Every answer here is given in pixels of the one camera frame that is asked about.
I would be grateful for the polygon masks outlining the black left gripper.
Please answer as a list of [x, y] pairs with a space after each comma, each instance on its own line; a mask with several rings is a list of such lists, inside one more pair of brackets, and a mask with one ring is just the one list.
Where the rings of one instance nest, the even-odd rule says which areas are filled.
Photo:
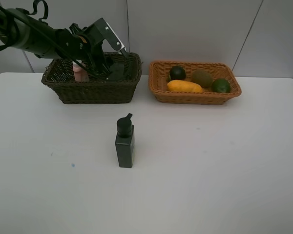
[[89, 79], [103, 79], [103, 74], [109, 76], [112, 72], [107, 65], [102, 49], [104, 37], [95, 24], [93, 23], [89, 27], [81, 29], [78, 24], [73, 23], [69, 29], [72, 34], [79, 36], [85, 41], [84, 50], [92, 64], [92, 66], [87, 66]]

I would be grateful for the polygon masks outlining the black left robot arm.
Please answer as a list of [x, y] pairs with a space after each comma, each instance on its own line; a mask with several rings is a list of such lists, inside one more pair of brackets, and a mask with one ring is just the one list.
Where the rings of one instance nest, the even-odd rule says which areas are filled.
[[54, 29], [45, 22], [47, 6], [42, 18], [34, 19], [36, 13], [36, 8], [30, 13], [22, 8], [4, 9], [0, 6], [0, 51], [13, 47], [33, 53], [40, 59], [70, 59], [77, 64], [85, 60], [92, 66], [86, 69], [90, 74], [94, 71], [112, 73], [102, 43], [104, 40], [110, 44], [117, 41], [104, 19], [97, 20], [85, 29], [80, 29], [76, 24], [69, 29]]

